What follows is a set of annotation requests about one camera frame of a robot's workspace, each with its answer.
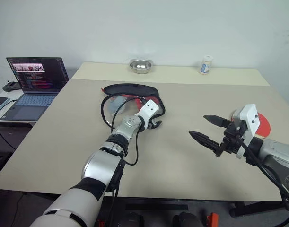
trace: laptop touchpad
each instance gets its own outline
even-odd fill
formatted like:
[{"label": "laptop touchpad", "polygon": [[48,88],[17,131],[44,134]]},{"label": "laptop touchpad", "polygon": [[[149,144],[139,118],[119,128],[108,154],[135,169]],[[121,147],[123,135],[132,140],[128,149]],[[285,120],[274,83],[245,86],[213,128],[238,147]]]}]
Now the laptop touchpad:
[{"label": "laptop touchpad", "polygon": [[46,107],[38,107],[38,106],[22,107],[13,117],[13,120],[37,121],[45,110]]}]

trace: bottle label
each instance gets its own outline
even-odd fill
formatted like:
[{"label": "bottle label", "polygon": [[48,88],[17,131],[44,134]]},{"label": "bottle label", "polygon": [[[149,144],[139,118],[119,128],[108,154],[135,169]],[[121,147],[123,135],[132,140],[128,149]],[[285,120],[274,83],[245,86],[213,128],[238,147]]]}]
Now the bottle label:
[{"label": "bottle label", "polygon": [[206,72],[209,71],[209,69],[210,69],[210,68],[209,68],[208,65],[206,65],[206,64],[202,64],[202,67],[201,67],[201,70],[200,70],[200,71],[206,73]]}]

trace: laptop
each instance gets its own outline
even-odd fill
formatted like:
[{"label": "laptop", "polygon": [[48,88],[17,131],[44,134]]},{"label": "laptop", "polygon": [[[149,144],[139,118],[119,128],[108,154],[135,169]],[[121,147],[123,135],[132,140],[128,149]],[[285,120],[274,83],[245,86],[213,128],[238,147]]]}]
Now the laptop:
[{"label": "laptop", "polygon": [[37,121],[69,81],[62,58],[7,58],[24,94],[0,118]]}]

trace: white bottle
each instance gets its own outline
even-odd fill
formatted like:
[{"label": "white bottle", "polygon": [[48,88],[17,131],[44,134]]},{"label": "white bottle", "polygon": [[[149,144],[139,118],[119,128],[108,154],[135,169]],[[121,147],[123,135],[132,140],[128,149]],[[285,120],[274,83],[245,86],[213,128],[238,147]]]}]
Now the white bottle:
[{"label": "white bottle", "polygon": [[201,66],[199,68],[199,72],[201,74],[208,74],[209,71],[210,71],[210,67],[211,67],[211,63],[212,63],[212,60],[214,58],[210,55],[205,55],[203,57],[203,60],[202,60],[202,63],[201,63]]}]

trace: laptop keyboard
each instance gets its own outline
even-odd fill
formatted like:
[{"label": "laptop keyboard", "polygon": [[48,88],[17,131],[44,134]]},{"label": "laptop keyboard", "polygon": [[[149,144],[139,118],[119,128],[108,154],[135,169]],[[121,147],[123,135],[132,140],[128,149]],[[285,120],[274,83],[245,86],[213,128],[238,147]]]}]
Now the laptop keyboard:
[{"label": "laptop keyboard", "polygon": [[56,96],[33,96],[33,95],[23,95],[15,105],[30,105],[30,106],[49,106]]}]

